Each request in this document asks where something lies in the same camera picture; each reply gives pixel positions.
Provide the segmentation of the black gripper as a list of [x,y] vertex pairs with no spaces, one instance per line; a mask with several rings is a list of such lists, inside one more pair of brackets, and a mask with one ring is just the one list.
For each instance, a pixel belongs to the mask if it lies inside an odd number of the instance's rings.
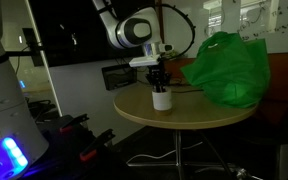
[[146,79],[153,85],[153,92],[158,92],[160,86],[161,92],[166,92],[165,85],[168,85],[171,79],[171,74],[165,70],[164,64],[159,63],[148,67],[149,72],[146,74]]

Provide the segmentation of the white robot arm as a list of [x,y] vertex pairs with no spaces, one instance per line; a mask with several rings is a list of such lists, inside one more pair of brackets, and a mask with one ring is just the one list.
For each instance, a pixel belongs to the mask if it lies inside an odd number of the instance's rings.
[[154,7],[144,7],[119,21],[114,16],[111,0],[92,0],[100,16],[111,46],[117,49],[141,47],[144,55],[135,57],[130,62],[131,67],[148,66],[147,80],[157,93],[166,92],[169,76],[160,64],[164,53],[174,47],[164,44],[160,36],[160,26]]

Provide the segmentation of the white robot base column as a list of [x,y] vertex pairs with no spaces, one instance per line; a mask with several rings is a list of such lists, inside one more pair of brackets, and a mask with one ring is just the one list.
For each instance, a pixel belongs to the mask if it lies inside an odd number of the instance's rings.
[[1,43],[0,1],[0,180],[17,180],[48,149],[33,120],[22,90]]

